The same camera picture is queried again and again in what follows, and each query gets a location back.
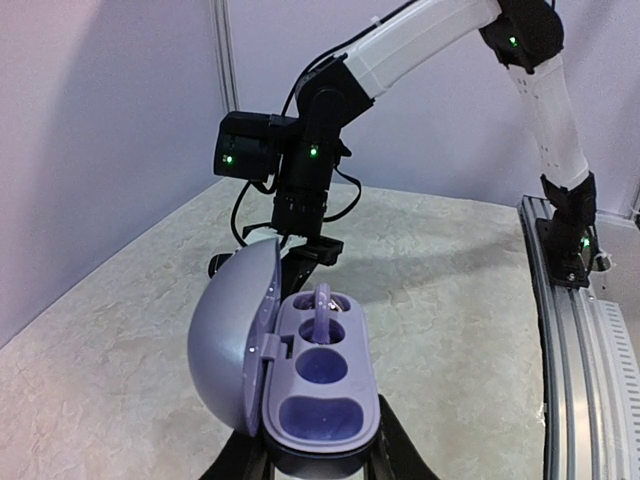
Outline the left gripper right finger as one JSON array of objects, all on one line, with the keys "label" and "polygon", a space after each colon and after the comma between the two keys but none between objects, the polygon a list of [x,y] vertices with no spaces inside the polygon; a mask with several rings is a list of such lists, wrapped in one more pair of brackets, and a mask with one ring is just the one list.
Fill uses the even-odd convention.
[{"label": "left gripper right finger", "polygon": [[438,480],[412,443],[389,402],[378,395],[380,425],[367,460],[367,478],[377,480]]}]

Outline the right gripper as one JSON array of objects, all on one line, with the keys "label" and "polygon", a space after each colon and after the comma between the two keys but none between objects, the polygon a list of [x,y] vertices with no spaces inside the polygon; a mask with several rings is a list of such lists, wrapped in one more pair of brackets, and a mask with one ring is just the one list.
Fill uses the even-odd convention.
[{"label": "right gripper", "polygon": [[326,236],[287,236],[280,252],[281,299],[299,292],[317,265],[335,265],[343,249],[343,241]]}]

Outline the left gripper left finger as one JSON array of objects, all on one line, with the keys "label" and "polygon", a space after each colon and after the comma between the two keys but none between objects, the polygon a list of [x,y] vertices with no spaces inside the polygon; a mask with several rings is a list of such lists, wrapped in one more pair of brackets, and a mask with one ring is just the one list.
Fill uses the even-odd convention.
[{"label": "left gripper left finger", "polygon": [[262,480],[273,478],[269,460],[260,436],[250,437],[233,431],[211,466],[200,480]]}]

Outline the purple round charging case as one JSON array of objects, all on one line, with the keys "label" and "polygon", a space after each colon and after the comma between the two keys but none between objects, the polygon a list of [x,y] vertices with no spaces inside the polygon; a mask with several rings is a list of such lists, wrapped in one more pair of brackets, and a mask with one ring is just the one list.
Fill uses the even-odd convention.
[{"label": "purple round charging case", "polygon": [[206,286],[187,338],[190,374],[207,409],[260,436],[275,466],[302,479],[343,479],[361,469],[380,425],[366,317],[352,297],[331,312],[338,343],[311,341],[314,293],[281,299],[276,240],[249,245]]}]

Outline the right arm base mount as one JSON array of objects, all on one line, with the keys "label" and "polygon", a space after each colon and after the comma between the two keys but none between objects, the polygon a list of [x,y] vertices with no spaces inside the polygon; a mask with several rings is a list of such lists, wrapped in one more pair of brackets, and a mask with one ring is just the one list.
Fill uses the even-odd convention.
[{"label": "right arm base mount", "polygon": [[582,228],[556,218],[538,218],[535,228],[551,284],[568,289],[587,288],[592,272],[611,269],[611,256],[602,249],[595,225]]}]

